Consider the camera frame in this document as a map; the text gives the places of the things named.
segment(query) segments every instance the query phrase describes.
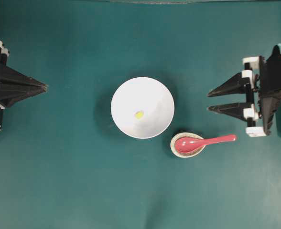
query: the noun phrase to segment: small yellow item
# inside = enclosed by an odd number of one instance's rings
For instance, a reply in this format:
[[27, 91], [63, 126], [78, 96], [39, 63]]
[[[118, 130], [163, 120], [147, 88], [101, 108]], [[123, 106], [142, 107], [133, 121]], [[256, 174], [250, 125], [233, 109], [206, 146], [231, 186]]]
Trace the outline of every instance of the small yellow item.
[[141, 119], [144, 116], [144, 112], [143, 111], [138, 111], [135, 113], [135, 118], [137, 119]]

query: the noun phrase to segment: pink spoon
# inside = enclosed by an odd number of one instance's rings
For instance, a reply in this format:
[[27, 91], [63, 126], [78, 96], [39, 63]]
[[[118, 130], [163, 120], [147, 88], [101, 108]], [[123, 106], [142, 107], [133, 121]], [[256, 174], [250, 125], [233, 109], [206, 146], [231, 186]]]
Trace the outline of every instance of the pink spoon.
[[175, 150], [177, 150], [180, 153], [189, 153], [203, 146], [221, 143], [221, 142], [234, 142], [236, 141], [236, 139], [237, 139], [236, 135], [226, 135], [226, 136], [215, 137], [210, 139], [182, 137], [175, 142], [174, 147]]

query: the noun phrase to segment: green table surface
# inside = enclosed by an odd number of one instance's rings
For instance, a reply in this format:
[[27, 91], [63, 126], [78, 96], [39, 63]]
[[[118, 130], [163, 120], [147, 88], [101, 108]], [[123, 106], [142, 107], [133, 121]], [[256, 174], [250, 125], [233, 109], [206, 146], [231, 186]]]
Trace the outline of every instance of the green table surface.
[[[146, 5], [0, 0], [8, 66], [49, 85], [4, 113], [0, 229], [281, 229], [281, 135], [206, 110], [244, 101], [206, 94], [269, 57], [281, 42], [281, 1]], [[163, 82], [175, 115], [138, 140], [110, 115], [127, 79]], [[175, 133], [237, 134], [190, 159]]]

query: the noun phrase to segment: bowl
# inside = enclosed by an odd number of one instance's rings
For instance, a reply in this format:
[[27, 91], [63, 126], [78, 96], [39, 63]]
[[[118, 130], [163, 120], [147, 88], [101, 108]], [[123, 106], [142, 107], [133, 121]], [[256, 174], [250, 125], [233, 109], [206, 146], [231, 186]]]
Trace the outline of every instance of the bowl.
[[114, 93], [111, 114], [126, 135], [147, 139], [161, 134], [171, 123], [174, 101], [161, 82], [137, 77], [124, 82]]

